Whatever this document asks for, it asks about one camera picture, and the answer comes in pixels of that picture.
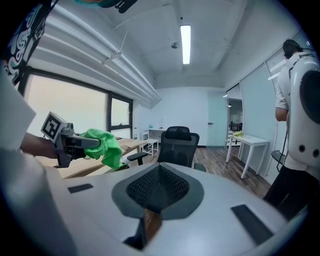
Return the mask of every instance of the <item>white shirt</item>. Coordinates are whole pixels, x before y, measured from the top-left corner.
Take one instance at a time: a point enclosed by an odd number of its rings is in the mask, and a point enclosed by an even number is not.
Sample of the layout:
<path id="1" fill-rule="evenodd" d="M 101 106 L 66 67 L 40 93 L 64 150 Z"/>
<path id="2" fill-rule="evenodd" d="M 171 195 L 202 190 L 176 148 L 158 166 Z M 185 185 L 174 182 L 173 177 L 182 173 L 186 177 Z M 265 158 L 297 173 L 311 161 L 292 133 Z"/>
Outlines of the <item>white shirt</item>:
<path id="1" fill-rule="evenodd" d="M 291 84 L 290 84 L 290 76 L 289 76 L 289 70 L 293 67 L 294 63 L 299 60 L 301 54 L 307 54 L 308 52 L 298 52 L 292 55 L 292 57 L 284 64 L 283 68 L 281 69 L 278 79 L 277 79 L 277 86 L 276 86 L 276 108 L 281 108 L 290 111 L 290 90 L 291 90 Z M 315 176 L 313 171 L 308 171 L 307 165 L 300 163 L 296 160 L 294 160 L 289 153 L 287 153 L 284 166 L 297 171 L 307 171 L 311 175 Z"/>

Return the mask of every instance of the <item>black office chair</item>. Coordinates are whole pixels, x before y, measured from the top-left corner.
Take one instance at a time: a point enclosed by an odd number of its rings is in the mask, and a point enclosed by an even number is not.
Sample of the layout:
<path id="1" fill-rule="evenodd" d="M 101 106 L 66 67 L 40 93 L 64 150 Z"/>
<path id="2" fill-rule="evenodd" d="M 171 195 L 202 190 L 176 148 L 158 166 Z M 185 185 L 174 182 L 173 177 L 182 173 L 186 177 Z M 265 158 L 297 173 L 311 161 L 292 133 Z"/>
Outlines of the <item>black office chair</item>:
<path id="1" fill-rule="evenodd" d="M 171 163 L 192 168 L 192 162 L 199 143 L 199 135 L 190 133 L 188 127 L 172 126 L 161 135 L 161 147 L 157 162 Z M 137 153 L 127 157 L 129 161 L 137 160 L 139 165 L 143 164 L 142 158 L 147 153 Z M 195 163 L 194 168 L 206 172 L 201 163 Z"/>

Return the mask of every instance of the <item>ceiling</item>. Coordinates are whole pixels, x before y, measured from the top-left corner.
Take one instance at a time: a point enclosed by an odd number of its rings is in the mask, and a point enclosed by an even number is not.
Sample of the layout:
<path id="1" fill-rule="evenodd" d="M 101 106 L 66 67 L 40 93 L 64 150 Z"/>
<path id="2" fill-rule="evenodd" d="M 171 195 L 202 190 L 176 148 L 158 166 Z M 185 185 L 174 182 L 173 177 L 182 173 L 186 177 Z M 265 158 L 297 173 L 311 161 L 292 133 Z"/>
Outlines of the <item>ceiling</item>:
<path id="1" fill-rule="evenodd" d="M 157 88 L 223 88 L 216 69 L 232 49 L 247 1 L 138 0 L 120 14 L 114 7 L 88 8 L 59 0 L 29 64 L 148 108 L 161 100 Z M 171 48 L 175 42 L 181 46 L 180 25 L 191 26 L 188 65 L 183 65 L 182 48 Z M 118 50 L 120 56 L 106 61 Z"/>
<path id="2" fill-rule="evenodd" d="M 156 78 L 190 69 L 213 72 L 237 30 L 247 0 L 138 0 L 127 12 L 100 9 Z M 190 65 L 183 65 L 180 25 L 191 26 Z M 173 49 L 172 43 L 180 47 Z"/>

